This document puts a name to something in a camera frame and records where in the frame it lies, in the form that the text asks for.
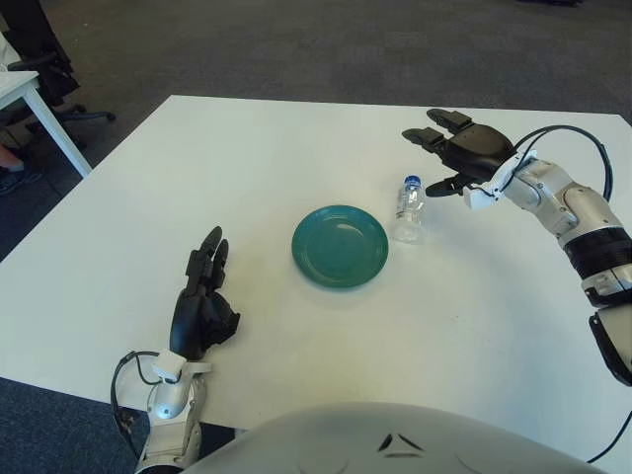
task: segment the office chair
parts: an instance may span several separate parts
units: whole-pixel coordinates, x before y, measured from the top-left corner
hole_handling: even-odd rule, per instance
[[[117,117],[110,112],[87,113],[86,108],[76,104],[63,111],[53,107],[61,106],[63,97],[79,88],[72,77],[70,58],[57,40],[50,23],[41,8],[39,0],[0,0],[0,14],[9,30],[4,33],[9,44],[23,59],[7,66],[9,71],[34,70],[39,74],[39,93],[60,123],[71,120]],[[25,107],[13,113],[10,123],[22,121],[31,115]],[[37,131],[39,123],[27,125],[30,131]]]

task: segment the gray carpet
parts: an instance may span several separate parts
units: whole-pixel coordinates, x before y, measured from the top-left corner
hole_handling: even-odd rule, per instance
[[[70,125],[93,165],[171,94],[600,112],[632,121],[629,0],[579,8],[514,0],[42,4],[83,86],[69,101],[118,115]],[[0,198],[0,259],[58,203],[56,193],[78,182],[49,142],[35,152],[48,181]],[[132,469],[105,405],[2,379],[0,399],[0,471]]]

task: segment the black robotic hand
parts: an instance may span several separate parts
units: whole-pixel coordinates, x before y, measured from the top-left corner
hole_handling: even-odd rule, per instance
[[[474,123],[460,112],[431,109],[428,117],[454,136],[446,139],[430,127],[410,128],[402,134],[412,143],[436,153],[445,166],[458,173],[429,186],[426,189],[429,197],[462,195],[464,187],[490,181],[496,170],[515,155],[514,146],[504,135],[490,126]]]
[[[217,290],[224,283],[228,242],[215,227],[199,250],[192,250],[187,265],[187,287],[180,292],[169,338],[170,351],[187,360],[200,360],[213,344],[221,344],[237,331],[239,313]]]

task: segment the plastic water bottle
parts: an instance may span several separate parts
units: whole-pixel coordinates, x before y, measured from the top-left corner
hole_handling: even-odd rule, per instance
[[[395,240],[419,243],[424,237],[422,201],[424,191],[419,176],[407,176],[400,189],[392,236]]]

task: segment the bottle cap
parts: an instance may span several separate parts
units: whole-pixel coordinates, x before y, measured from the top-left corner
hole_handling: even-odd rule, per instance
[[[419,176],[411,175],[406,177],[404,184],[407,186],[421,186],[422,180],[419,179]]]

